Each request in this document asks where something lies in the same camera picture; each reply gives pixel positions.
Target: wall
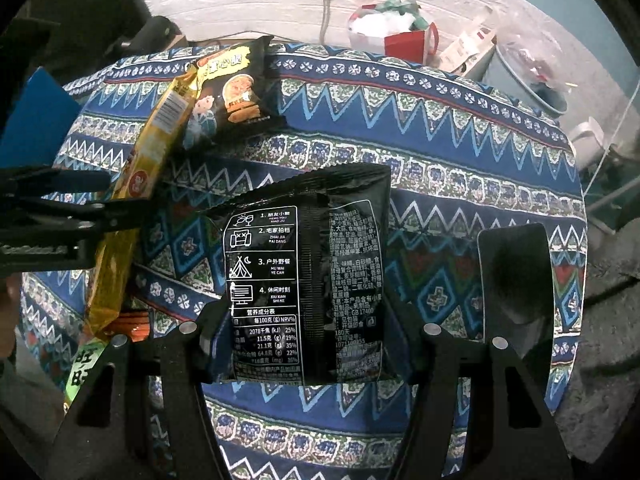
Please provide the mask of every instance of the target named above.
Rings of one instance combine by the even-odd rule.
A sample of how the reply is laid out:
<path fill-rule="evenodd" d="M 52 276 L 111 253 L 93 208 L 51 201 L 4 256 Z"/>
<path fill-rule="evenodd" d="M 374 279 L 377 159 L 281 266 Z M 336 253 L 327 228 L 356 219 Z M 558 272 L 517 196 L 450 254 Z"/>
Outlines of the wall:
<path fill-rule="evenodd" d="M 376 1 L 380 0 L 334 0 L 326 42 L 348 45 L 347 18 L 358 6 Z M 562 75 L 578 85 L 569 96 L 570 111 L 562 118 L 562 125 L 569 130 L 591 115 L 606 132 L 612 132 L 626 104 L 625 95 L 632 91 L 638 78 L 638 69 L 620 38 L 593 0 L 535 1 L 538 6 L 527 0 L 418 0 L 440 29 L 440 49 L 471 23 L 484 4 L 498 12 L 517 16 L 535 30 L 551 34 L 563 50 Z M 174 20 L 192 41 L 258 30 L 313 43 L 318 41 L 322 19 L 322 0 L 145 2 L 152 13 Z M 561 25 L 552 15 L 566 25 Z M 572 19 L 577 20 L 578 25 L 572 24 Z M 591 32 L 586 28 L 590 19 L 593 23 Z M 632 108 L 622 127 L 621 138 L 631 139 L 639 124 L 640 116 Z"/>

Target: patterned tablecloth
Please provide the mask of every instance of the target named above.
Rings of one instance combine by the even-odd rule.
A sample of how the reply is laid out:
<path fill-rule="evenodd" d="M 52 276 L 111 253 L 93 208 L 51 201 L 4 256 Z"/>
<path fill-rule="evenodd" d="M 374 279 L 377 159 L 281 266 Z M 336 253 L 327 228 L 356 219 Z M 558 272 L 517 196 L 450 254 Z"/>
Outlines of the patterned tablecloth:
<path fill-rule="evenodd" d="M 88 96 L 60 149 L 66 168 L 117 174 L 169 81 L 212 49 L 121 60 L 66 90 Z M 194 214 L 254 187 L 327 164 L 392 168 L 387 285 L 457 336 L 481 338 L 476 236 L 542 223 L 555 268 L 555 331 L 546 403 L 556 409 L 582 320 L 584 204 L 572 149 L 554 121 L 498 89 L 399 59 L 306 44 L 272 46 L 268 100 L 288 127 L 215 153 L 171 161 L 170 206 L 142 231 L 136 296 L 155 307 L 152 331 L 194 319 L 223 293 L 220 240 Z M 59 196 L 81 202 L 86 196 Z M 86 273 L 26 274 L 23 330 L 62 386 L 81 331 Z M 170 468 L 161 385 L 152 380 L 158 466 Z M 462 455 L 468 383 L 461 381 L 445 472 Z M 239 479 L 383 479 L 412 409 L 401 381 L 296 387 L 206 386 L 224 457 Z"/>

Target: trash can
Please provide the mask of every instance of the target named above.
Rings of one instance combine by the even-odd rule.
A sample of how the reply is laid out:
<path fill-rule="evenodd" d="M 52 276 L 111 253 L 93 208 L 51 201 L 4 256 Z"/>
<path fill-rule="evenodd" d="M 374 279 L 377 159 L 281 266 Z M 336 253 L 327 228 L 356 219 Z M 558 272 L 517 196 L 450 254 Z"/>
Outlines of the trash can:
<path fill-rule="evenodd" d="M 492 57 L 484 73 L 482 83 L 520 99 L 531 108 L 541 109 L 553 119 L 566 113 L 567 104 L 564 96 L 551 88 L 545 88 L 545 99 L 536 94 L 504 59 L 504 55 L 500 51 L 500 43 L 498 43 L 495 56 Z"/>

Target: nutrition facts table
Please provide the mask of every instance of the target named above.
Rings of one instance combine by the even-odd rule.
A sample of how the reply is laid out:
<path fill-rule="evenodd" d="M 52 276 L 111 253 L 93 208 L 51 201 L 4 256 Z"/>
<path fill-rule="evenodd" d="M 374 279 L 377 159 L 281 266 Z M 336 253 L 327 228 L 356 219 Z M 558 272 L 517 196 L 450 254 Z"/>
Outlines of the nutrition facts table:
<path fill-rule="evenodd" d="M 223 241 L 236 376 L 300 382 L 298 209 L 234 215 Z"/>

